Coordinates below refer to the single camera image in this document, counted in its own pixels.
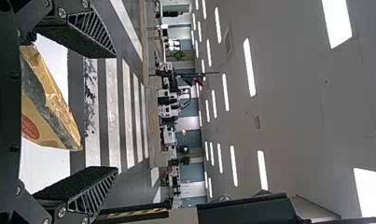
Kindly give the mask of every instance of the fluorescent light panel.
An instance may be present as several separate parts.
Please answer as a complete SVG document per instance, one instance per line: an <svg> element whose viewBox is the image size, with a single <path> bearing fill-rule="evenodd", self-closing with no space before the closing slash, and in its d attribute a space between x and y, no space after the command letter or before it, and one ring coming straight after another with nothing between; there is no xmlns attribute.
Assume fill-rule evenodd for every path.
<svg viewBox="0 0 376 224"><path fill-rule="evenodd" d="M198 98L200 97L200 91L199 91L199 89L200 89L200 85L199 85L198 82L196 82L196 93L197 93L197 97Z"/></svg>
<svg viewBox="0 0 376 224"><path fill-rule="evenodd" d="M249 94L252 97L257 94L257 87L255 86L254 65L252 64L251 45L249 43L249 38L246 38L246 40L244 41L244 55L246 74L248 76Z"/></svg>
<svg viewBox="0 0 376 224"><path fill-rule="evenodd" d="M209 39L207 39L207 57L208 57L208 66L212 67L211 43Z"/></svg>
<svg viewBox="0 0 376 224"><path fill-rule="evenodd" d="M353 37L346 0L322 0L330 47L336 48Z"/></svg>
<svg viewBox="0 0 376 224"><path fill-rule="evenodd" d="M217 43L222 42L222 32L220 31L220 18L219 18L219 9L215 8L215 23L216 23L216 36L217 36Z"/></svg>
<svg viewBox="0 0 376 224"><path fill-rule="evenodd" d="M202 15L204 16L204 19L207 19L207 6L205 4L205 0L202 0Z"/></svg>
<svg viewBox="0 0 376 224"><path fill-rule="evenodd" d="M191 14L191 19L193 21L193 30L196 30L197 29L197 26L196 26L196 14L194 14L194 12Z"/></svg>
<svg viewBox="0 0 376 224"><path fill-rule="evenodd" d="M194 40L194 31L191 31L191 45L193 45L193 48L195 48L194 44L195 44L195 40Z"/></svg>
<svg viewBox="0 0 376 224"><path fill-rule="evenodd" d="M210 117L210 106L208 105L208 100L205 100L205 109L207 111L207 122L211 122L211 117Z"/></svg>
<svg viewBox="0 0 376 224"><path fill-rule="evenodd" d="M201 22L197 22L197 28L199 29L199 41L200 43L202 42L202 23Z"/></svg>
<svg viewBox="0 0 376 224"><path fill-rule="evenodd" d="M210 156L208 154L208 143L207 143L207 141L205 141L204 144L205 144L205 158L209 161Z"/></svg>
<svg viewBox="0 0 376 224"><path fill-rule="evenodd" d="M204 177L205 177L205 188L208 189L208 174L206 171L204 172Z"/></svg>
<svg viewBox="0 0 376 224"><path fill-rule="evenodd" d="M376 172L354 169L362 217L376 217Z"/></svg>
<svg viewBox="0 0 376 224"><path fill-rule="evenodd" d="M214 118L217 119L216 96L215 96L214 90L212 90L212 95L213 95Z"/></svg>
<svg viewBox="0 0 376 224"><path fill-rule="evenodd" d="M219 160L219 172L223 174L222 151L220 149L220 144L217 144L217 158Z"/></svg>
<svg viewBox="0 0 376 224"><path fill-rule="evenodd" d="M202 73L205 73L205 61L204 61L204 59L202 59Z"/></svg>
<svg viewBox="0 0 376 224"><path fill-rule="evenodd" d="M200 52L199 52L199 42L196 40L196 58L200 57Z"/></svg>
<svg viewBox="0 0 376 224"><path fill-rule="evenodd" d="M213 192L212 192L212 180L211 177L208 177L208 190L210 191L210 198L213 197Z"/></svg>
<svg viewBox="0 0 376 224"><path fill-rule="evenodd" d="M210 154L211 154L211 164L215 166L215 160L214 160L214 146L212 142L210 142Z"/></svg>
<svg viewBox="0 0 376 224"><path fill-rule="evenodd" d="M223 94L225 96L225 108L226 108L226 111L229 111L230 110L229 92L228 92L228 81L226 78L226 74L222 75L222 82L223 82Z"/></svg>
<svg viewBox="0 0 376 224"><path fill-rule="evenodd" d="M259 174L260 174L260 185L262 189L269 190L269 185L267 183L267 172L266 172L266 162L264 160L264 152L258 151L258 163L259 163Z"/></svg>
<svg viewBox="0 0 376 224"><path fill-rule="evenodd" d="M199 110L200 127L202 127L202 112Z"/></svg>
<svg viewBox="0 0 376 224"><path fill-rule="evenodd" d="M235 155L235 151L234 151L234 146L230 147L230 157L231 157L231 170L233 172L233 183L234 183L235 187L238 187L236 155Z"/></svg>

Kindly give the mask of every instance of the ribbed rubber pad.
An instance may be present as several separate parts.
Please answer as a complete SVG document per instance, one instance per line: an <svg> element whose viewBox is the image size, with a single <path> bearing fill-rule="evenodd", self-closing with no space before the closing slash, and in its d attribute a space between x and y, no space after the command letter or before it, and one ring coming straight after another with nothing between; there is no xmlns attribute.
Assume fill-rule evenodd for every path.
<svg viewBox="0 0 376 224"><path fill-rule="evenodd" d="M94 8L69 14L65 24L52 17L45 18L35 31L87 58L116 58L112 38Z"/></svg>
<svg viewBox="0 0 376 224"><path fill-rule="evenodd" d="M118 169L113 167L88 167L74 175L71 175L45 189L40 190L33 196L36 199L67 202L78 194L98 185L105 180L108 189L112 187Z"/></svg>

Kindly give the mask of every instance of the air vent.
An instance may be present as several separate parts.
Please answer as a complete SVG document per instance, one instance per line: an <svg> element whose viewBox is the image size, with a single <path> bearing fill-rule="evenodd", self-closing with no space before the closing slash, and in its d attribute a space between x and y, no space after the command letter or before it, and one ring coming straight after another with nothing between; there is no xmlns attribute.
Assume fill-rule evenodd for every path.
<svg viewBox="0 0 376 224"><path fill-rule="evenodd" d="M225 33L225 47L226 47L226 55L229 57L233 52L232 42L231 42L231 34L230 34L230 27L226 30Z"/></svg>
<svg viewBox="0 0 376 224"><path fill-rule="evenodd" d="M261 129L260 116L255 117L255 126L257 129Z"/></svg>

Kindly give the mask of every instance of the gray floor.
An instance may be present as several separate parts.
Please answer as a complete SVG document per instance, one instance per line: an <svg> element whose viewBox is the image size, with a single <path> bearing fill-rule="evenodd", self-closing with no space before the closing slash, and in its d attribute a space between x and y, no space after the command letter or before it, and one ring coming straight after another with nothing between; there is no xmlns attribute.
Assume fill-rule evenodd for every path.
<svg viewBox="0 0 376 224"><path fill-rule="evenodd" d="M139 36L139 1L123 0L126 11L131 19L133 30ZM112 7L110 1L95 2L95 7L101 15L109 33L111 34L114 44L117 48L117 64L118 64L118 122L119 122L119 139L120 139L120 159L121 174L118 181L108 197L106 203L107 208L130 206L143 203L153 203L153 199L159 189L159 181L152 188L151 173L149 169L148 159L138 162L137 160L137 142L135 133L135 114L134 111L134 91L133 91L133 74L135 74L139 82L142 83L142 61L133 47L132 41L121 24L120 19ZM123 71L122 61L130 66L131 86L132 86L132 133L134 145L134 166L127 168L126 162L126 136L125 136L125 119L124 119L124 96L123 96ZM106 98L106 64L105 60L98 60L98 113L99 125L96 130L99 134L99 147L101 156L101 165L109 166L109 133L108 133L108 108ZM88 71L84 69L83 57L74 53L72 50L68 54L68 72L69 72L69 105L77 122L77 126L82 136L83 146L85 146L85 138L93 133L87 132L87 125L91 123L91 117L87 116L88 109L85 103L85 92L87 91L87 83L82 76L87 77ZM84 169L86 164L87 153L85 150L70 155L71 174Z"/></svg>
<svg viewBox="0 0 376 224"><path fill-rule="evenodd" d="M105 207L112 208L153 203L160 186L160 180L158 179L152 188L151 175L148 170L149 160L144 160L129 171L121 174L108 196Z"/></svg>

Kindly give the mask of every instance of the white floor stripe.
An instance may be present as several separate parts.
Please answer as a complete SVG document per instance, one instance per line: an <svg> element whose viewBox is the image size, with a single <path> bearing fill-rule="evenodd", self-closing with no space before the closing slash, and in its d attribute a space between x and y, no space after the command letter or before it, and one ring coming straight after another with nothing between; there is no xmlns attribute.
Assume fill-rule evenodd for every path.
<svg viewBox="0 0 376 224"><path fill-rule="evenodd" d="M145 95L145 87L144 84L141 83L141 100L142 100L142 122L144 126L144 148L145 148L145 158L149 157L149 146L148 146L148 139L147 139L147 121L146 121L146 95Z"/></svg>
<svg viewBox="0 0 376 224"><path fill-rule="evenodd" d="M134 166L134 144L132 140L132 84L130 66L123 60L123 94L124 94L124 120L127 151L127 168Z"/></svg>
<svg viewBox="0 0 376 224"><path fill-rule="evenodd" d="M133 75L134 79L134 107L135 107L135 131L137 139L137 157L138 163L143 160L142 149L142 128L141 128L141 106L139 101L140 85L136 74Z"/></svg>
<svg viewBox="0 0 376 224"><path fill-rule="evenodd" d="M120 129L118 121L118 61L106 59L106 104L108 108L109 165L121 172Z"/></svg>
<svg viewBox="0 0 376 224"><path fill-rule="evenodd" d="M153 188L153 187L155 187L156 182L158 181L159 176L160 176L159 167L155 167L152 170L150 170L150 176L152 178L152 188Z"/></svg>
<svg viewBox="0 0 376 224"><path fill-rule="evenodd" d="M84 69L88 74L85 77L85 87L88 89L85 91L90 93L85 95L85 113L89 119L85 138L86 167L101 166L97 60L84 58Z"/></svg>
<svg viewBox="0 0 376 224"><path fill-rule="evenodd" d="M141 61L142 61L142 46L141 42L138 38L137 33L132 26L132 21L130 20L129 14L126 11L126 7L124 6L121 0L110 0L113 8L115 9L116 13L118 14L118 18L120 19L121 23L124 26L124 29L127 32L132 44L134 45L135 50L137 51Z"/></svg>
<svg viewBox="0 0 376 224"><path fill-rule="evenodd" d="M156 192L156 196L153 199L153 203L161 203L161 187L159 187L158 191Z"/></svg>

